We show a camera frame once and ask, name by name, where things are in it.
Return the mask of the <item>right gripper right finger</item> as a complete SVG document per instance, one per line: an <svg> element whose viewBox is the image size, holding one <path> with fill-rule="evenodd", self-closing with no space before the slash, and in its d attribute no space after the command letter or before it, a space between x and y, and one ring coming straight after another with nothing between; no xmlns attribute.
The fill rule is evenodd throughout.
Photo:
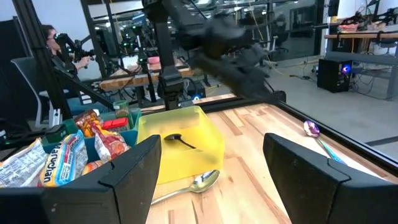
<svg viewBox="0 0 398 224"><path fill-rule="evenodd" d="M392 224L392 184L274 133L268 170L293 224Z"/></svg>

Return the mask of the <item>dark black metal spoon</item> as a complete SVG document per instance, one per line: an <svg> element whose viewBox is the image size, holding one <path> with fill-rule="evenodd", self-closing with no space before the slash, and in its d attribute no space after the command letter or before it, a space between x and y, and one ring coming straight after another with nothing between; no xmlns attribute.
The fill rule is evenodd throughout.
<svg viewBox="0 0 398 224"><path fill-rule="evenodd" d="M179 134L179 133L169 134L168 136L164 137L164 139L165 139L166 141L180 141L180 142L183 143L184 145L186 145L186 146L188 146L188 147L190 147L190 148L192 148L192 149L195 149L195 146L192 146L191 144L185 142L185 141L182 139L182 135Z"/></svg>

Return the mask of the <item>red paprika tin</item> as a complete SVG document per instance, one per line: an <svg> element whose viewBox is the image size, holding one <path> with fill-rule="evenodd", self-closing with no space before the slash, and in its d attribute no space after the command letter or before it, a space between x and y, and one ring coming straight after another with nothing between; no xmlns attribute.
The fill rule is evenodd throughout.
<svg viewBox="0 0 398 224"><path fill-rule="evenodd" d="M104 121L102 128L107 131L121 132L130 130L130 125L127 118L117 118Z"/></svg>

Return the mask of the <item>iridescent rainbow metal spoon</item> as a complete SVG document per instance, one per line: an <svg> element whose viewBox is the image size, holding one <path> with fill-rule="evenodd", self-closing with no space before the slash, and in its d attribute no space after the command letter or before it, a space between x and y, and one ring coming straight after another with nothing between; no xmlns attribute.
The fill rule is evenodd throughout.
<svg viewBox="0 0 398 224"><path fill-rule="evenodd" d="M340 162L344 165L346 163L326 144L320 139L320 129L313 121L305 121L303 123L303 130L305 133L314 138L319 145L324 149L324 151L328 154L328 156L336 162Z"/></svg>

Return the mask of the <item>plain silver metal spoon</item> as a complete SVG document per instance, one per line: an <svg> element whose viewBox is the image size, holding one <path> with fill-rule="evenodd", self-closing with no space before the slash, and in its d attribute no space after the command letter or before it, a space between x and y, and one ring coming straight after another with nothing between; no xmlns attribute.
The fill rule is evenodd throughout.
<svg viewBox="0 0 398 224"><path fill-rule="evenodd" d="M211 170L208 172L203 173L202 175L199 175L194 179L194 181L190 184L189 187L176 190L174 192L171 192L167 195L163 195L159 198L155 198L152 200L151 205L155 205L157 203L160 203L161 201L164 201L170 197L183 194L186 192L193 192L193 193L202 193L206 190L208 190L210 187L212 187L216 181L218 180L220 176L220 171L219 170Z"/></svg>

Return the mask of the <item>brown snack packet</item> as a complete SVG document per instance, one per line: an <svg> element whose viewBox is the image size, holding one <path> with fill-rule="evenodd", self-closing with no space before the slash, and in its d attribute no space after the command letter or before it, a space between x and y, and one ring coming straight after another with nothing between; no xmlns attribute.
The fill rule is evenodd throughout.
<svg viewBox="0 0 398 224"><path fill-rule="evenodd" d="M88 110L82 114L79 114L74 118L74 122L87 138L93 137L95 135L92 130L93 124L101 124L101 120L99 119L96 110Z"/></svg>

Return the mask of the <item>dark green spice tin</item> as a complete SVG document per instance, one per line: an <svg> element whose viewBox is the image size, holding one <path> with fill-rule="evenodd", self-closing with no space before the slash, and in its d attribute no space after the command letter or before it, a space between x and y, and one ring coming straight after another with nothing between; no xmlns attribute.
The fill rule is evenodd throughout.
<svg viewBox="0 0 398 224"><path fill-rule="evenodd" d="M55 125L45 132L48 143L60 142L67 135L67 128L64 124Z"/></svg>

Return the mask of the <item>teal plastic bin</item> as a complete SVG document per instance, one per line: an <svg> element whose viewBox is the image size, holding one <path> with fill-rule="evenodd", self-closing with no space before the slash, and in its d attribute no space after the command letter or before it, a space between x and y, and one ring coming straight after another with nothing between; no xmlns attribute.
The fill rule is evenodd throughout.
<svg viewBox="0 0 398 224"><path fill-rule="evenodd" d="M138 131L135 129L131 129L128 131L120 132L120 135L124 138L126 144L130 147L133 147L137 143L137 134ZM100 159L98 153L95 149L95 138L85 138L85 146L88 154L88 162L98 161Z"/></svg>

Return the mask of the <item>green translucent plastic bin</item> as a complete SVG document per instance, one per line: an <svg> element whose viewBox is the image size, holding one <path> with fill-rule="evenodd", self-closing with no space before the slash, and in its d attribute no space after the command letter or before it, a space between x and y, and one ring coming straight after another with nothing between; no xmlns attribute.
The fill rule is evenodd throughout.
<svg viewBox="0 0 398 224"><path fill-rule="evenodd" d="M130 115L129 115L129 122L130 122L130 129L126 131L121 131L121 135L123 136L124 140L130 145L133 146L137 142L137 134L138 134L138 122L139 118L141 117L142 113L139 108L134 108L130 110ZM102 113L99 115L102 121L107 121L111 119L115 119L116 115L114 112L108 112L108 113ZM62 131L62 134L74 134L76 133L79 128L75 124L73 119L68 119L65 120L62 124L65 125L64 130ZM42 144L44 146L48 145L54 145L56 140L54 140L53 137L43 137L42 138Z"/></svg>

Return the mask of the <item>computer tower purple light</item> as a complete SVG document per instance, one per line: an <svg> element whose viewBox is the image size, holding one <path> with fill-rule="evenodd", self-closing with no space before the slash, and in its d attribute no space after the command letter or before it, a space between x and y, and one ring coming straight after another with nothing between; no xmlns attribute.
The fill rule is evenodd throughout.
<svg viewBox="0 0 398 224"><path fill-rule="evenodd" d="M351 60L318 61L317 87L332 93L349 91L352 76Z"/></svg>

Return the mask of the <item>wooden background bench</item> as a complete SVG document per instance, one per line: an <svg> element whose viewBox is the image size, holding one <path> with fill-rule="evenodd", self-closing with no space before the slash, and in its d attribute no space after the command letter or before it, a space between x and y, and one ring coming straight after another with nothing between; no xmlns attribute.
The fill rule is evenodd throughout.
<svg viewBox="0 0 398 224"><path fill-rule="evenodd" d="M175 66L178 68L182 77L191 77L194 71L182 60L175 59ZM160 63L149 65L152 70L151 80L153 83L158 82L158 76L160 73ZM111 75L111 80L104 80L99 83L99 87L105 91L120 90L123 87L128 86L145 86L149 84L149 78L146 74L135 75L134 77L124 77L126 72L119 69L117 72Z"/></svg>

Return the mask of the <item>grey-legged wooden workbench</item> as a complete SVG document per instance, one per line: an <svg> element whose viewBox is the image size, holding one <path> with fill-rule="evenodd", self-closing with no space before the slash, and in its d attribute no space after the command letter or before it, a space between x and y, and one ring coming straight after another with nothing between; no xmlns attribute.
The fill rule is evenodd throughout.
<svg viewBox="0 0 398 224"><path fill-rule="evenodd" d="M379 64L391 66L392 70L389 75L389 85L387 88L386 99L392 100L398 97L398 46L393 57L382 56L382 55L371 55L371 54L357 54L348 52L335 52L332 50L333 40L340 39L398 39L398 30L390 32L346 32L338 34L327 34L324 36L325 39L330 39L326 45L325 57L334 59L352 60L356 62Z"/></svg>

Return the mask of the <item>person's hand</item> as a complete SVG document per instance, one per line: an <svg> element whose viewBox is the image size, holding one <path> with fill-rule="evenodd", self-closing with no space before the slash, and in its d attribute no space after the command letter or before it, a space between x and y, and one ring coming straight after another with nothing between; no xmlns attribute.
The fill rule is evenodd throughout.
<svg viewBox="0 0 398 224"><path fill-rule="evenodd" d="M91 57L82 57L77 63L75 63L75 67L77 70L85 68L88 66L89 62L91 61Z"/></svg>

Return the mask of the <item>person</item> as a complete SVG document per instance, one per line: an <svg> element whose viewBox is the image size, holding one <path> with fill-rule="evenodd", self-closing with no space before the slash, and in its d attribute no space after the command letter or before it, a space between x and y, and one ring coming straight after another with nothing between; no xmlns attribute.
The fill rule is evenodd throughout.
<svg viewBox="0 0 398 224"><path fill-rule="evenodd" d="M54 36L55 34L59 34L57 30L52 25L41 25L42 33L45 37L45 43L50 53L52 55L52 62L60 70L64 70L74 77L78 76L78 72L75 67L75 62L73 61L73 55L68 55L67 53L62 53L61 47L56 43Z"/></svg>

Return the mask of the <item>black frame clamp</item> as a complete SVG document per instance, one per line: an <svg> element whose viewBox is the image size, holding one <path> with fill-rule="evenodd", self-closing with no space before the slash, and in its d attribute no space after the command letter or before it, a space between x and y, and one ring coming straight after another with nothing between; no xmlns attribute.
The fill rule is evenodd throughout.
<svg viewBox="0 0 398 224"><path fill-rule="evenodd" d="M282 91L282 90L277 90L277 91L273 92L273 97L277 103L280 103L280 102L285 103L286 99L287 99L286 92Z"/></svg>

